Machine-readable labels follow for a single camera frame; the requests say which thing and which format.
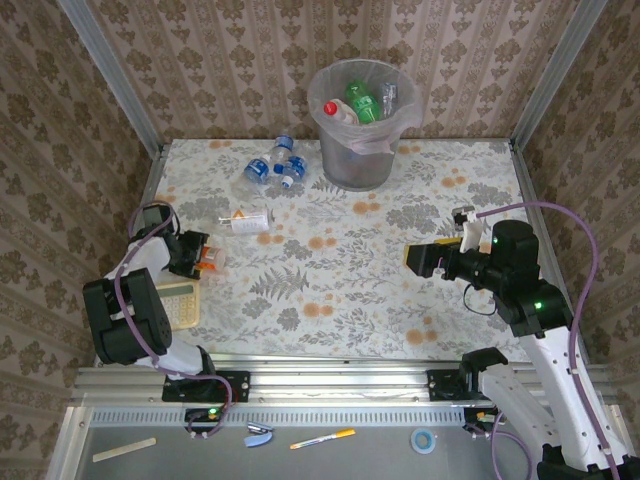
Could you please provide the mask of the bright orange label bottle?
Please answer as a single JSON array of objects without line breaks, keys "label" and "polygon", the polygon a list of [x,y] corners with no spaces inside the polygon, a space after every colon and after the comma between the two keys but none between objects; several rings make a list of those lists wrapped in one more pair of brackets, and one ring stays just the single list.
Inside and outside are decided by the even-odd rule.
[{"label": "bright orange label bottle", "polygon": [[211,246],[206,251],[201,252],[200,259],[196,266],[200,270],[210,270],[221,272],[224,269],[226,255],[220,248]]}]

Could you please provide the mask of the blue label water bottle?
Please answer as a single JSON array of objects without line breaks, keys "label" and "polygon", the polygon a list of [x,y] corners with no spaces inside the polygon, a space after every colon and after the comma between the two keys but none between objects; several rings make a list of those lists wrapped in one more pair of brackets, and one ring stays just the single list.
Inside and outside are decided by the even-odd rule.
[{"label": "blue label water bottle", "polygon": [[273,171],[281,176],[281,185],[284,188],[291,188],[295,183],[304,180],[307,164],[303,158],[293,155],[283,163],[276,163]]},{"label": "blue label water bottle", "polygon": [[265,154],[250,160],[243,170],[243,175],[252,184],[266,185],[270,178],[271,170],[271,157]]}]

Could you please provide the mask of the clear unlabelled plastic bottle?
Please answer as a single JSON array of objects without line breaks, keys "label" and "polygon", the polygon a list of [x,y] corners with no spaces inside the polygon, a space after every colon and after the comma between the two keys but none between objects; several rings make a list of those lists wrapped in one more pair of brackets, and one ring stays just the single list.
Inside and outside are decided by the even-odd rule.
[{"label": "clear unlabelled plastic bottle", "polygon": [[393,116],[398,104],[398,85],[392,82],[380,84],[381,118],[388,119]]}]

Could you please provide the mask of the green plastic bottle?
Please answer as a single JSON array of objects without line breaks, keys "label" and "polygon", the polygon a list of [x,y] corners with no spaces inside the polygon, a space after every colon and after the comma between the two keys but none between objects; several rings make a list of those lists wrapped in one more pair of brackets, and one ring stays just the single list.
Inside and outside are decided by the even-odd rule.
[{"label": "green plastic bottle", "polygon": [[360,124],[371,124],[381,119],[379,103],[364,82],[355,80],[348,83],[345,96]]}]

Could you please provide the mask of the red cap white label bottle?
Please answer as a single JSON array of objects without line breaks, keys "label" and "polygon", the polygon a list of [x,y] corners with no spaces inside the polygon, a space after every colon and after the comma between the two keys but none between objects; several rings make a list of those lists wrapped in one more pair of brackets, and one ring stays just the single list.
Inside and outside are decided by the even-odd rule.
[{"label": "red cap white label bottle", "polygon": [[340,99],[331,99],[324,104],[324,113],[334,120],[350,125],[358,125],[359,118],[355,111]]}]

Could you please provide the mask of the grey plastic waste bin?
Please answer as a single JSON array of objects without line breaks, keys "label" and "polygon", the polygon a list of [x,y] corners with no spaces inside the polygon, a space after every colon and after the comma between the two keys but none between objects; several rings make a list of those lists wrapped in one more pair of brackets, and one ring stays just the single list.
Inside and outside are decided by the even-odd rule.
[{"label": "grey plastic waste bin", "polygon": [[318,128],[322,165],[326,177],[347,190],[366,191],[382,185],[390,175],[399,140],[391,153],[359,155]]}]

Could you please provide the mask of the translucent pink bin liner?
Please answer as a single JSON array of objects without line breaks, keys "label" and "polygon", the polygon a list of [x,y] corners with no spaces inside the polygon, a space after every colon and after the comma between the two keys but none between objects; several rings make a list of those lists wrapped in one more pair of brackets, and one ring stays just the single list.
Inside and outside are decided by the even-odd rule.
[{"label": "translucent pink bin liner", "polygon": [[[396,83],[398,104],[393,116],[358,125],[345,124],[327,116],[323,110],[324,104],[331,99],[340,99],[347,104],[345,89],[348,83],[355,80],[369,87],[380,110],[380,84]],[[319,131],[359,155],[393,152],[394,143],[403,132],[420,126],[423,120],[421,93],[412,78],[393,65],[377,60],[341,60],[319,70],[309,84],[307,102],[309,113]]]}]

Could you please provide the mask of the white label bottle orange triangle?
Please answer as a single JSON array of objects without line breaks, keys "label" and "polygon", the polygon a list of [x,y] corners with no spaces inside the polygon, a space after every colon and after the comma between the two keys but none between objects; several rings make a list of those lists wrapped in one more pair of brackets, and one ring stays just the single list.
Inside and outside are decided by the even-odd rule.
[{"label": "white label bottle orange triangle", "polygon": [[267,208],[253,211],[237,209],[228,217],[220,217],[218,222],[236,235],[254,235],[270,229],[272,215]]}]

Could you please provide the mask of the control board green light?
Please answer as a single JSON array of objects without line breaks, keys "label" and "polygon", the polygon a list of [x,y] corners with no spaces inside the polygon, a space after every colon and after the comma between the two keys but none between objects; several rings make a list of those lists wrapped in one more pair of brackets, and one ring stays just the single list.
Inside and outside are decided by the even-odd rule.
[{"label": "control board green light", "polygon": [[226,409],[222,406],[187,408],[184,414],[184,421],[217,423],[223,418],[225,413]]}]

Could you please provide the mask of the blue stapler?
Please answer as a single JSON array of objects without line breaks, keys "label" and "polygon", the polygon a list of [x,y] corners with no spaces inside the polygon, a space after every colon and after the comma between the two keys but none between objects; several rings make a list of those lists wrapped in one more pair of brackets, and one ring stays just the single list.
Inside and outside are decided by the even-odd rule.
[{"label": "blue stapler", "polygon": [[255,448],[269,443],[273,438],[274,429],[270,426],[248,422],[247,430],[249,435],[244,438],[247,448]]}]

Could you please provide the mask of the blue tape roll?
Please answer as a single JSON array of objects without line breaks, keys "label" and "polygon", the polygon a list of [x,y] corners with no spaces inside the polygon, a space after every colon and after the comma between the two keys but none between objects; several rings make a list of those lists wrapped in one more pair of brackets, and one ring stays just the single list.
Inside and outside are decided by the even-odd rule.
[{"label": "blue tape roll", "polygon": [[411,448],[420,455],[432,453],[436,447],[436,443],[436,436],[426,428],[417,428],[411,433]]}]

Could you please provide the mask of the flat wooden stick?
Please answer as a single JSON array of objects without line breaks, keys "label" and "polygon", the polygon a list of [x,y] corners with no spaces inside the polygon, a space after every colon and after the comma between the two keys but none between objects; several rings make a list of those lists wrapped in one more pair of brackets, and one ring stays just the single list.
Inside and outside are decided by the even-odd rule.
[{"label": "flat wooden stick", "polygon": [[122,455],[126,455],[129,453],[133,453],[145,448],[149,448],[152,446],[155,446],[157,443],[157,440],[154,437],[151,438],[147,438],[138,442],[134,442],[131,444],[127,444],[124,446],[120,446],[120,447],[116,447],[113,449],[109,449],[103,452],[99,452],[96,453],[92,456],[92,462],[93,463],[98,463],[98,462],[102,462],[105,460],[109,460],[112,458],[116,458]]}]

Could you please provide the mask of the aluminium table side rail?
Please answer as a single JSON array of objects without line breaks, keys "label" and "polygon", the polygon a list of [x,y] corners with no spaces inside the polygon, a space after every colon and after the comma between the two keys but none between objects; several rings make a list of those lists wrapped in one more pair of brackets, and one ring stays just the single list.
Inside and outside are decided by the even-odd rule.
[{"label": "aluminium table side rail", "polygon": [[[522,200],[525,203],[536,202],[538,200],[533,182],[529,175],[526,162],[522,153],[511,145],[511,158],[520,186]],[[539,239],[539,264],[541,275],[549,283],[555,285],[562,292],[570,311],[573,311],[573,303],[564,282],[559,263],[551,242],[551,238],[545,224],[543,210],[539,206],[526,206],[524,208],[529,223],[532,225],[534,233]]]},{"label": "aluminium table side rail", "polygon": [[151,162],[151,167],[150,167],[149,174],[143,189],[140,204],[138,208],[134,210],[134,212],[132,213],[132,216],[129,218],[129,221],[127,223],[127,227],[129,229],[133,229],[136,223],[138,222],[139,212],[141,211],[142,207],[145,204],[151,202],[155,198],[159,183],[163,175],[163,171],[165,168],[169,151],[170,151],[169,144],[162,145],[156,157]]}]

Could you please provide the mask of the long aluminium mounting rail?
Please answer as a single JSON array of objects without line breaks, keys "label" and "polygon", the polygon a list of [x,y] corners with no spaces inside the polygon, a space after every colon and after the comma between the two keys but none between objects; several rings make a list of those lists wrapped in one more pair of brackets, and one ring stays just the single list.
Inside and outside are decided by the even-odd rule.
[{"label": "long aluminium mounting rail", "polygon": [[[218,372],[251,373],[248,406],[428,405],[427,372],[456,370],[457,361],[347,359],[213,353]],[[82,368],[72,406],[159,407],[164,376],[146,367]]]}]

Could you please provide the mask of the aluminium frame post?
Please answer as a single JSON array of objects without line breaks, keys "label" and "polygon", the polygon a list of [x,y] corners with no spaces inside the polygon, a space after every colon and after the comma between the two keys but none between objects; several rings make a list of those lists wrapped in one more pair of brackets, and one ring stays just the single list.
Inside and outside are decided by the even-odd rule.
[{"label": "aluminium frame post", "polygon": [[510,137],[522,151],[576,61],[608,0],[579,0]]},{"label": "aluminium frame post", "polygon": [[125,69],[121,66],[116,51],[110,45],[104,29],[91,12],[87,0],[58,0],[58,2],[111,89],[140,142],[149,156],[155,158],[161,152],[164,142],[146,113],[140,96],[127,78]]}]

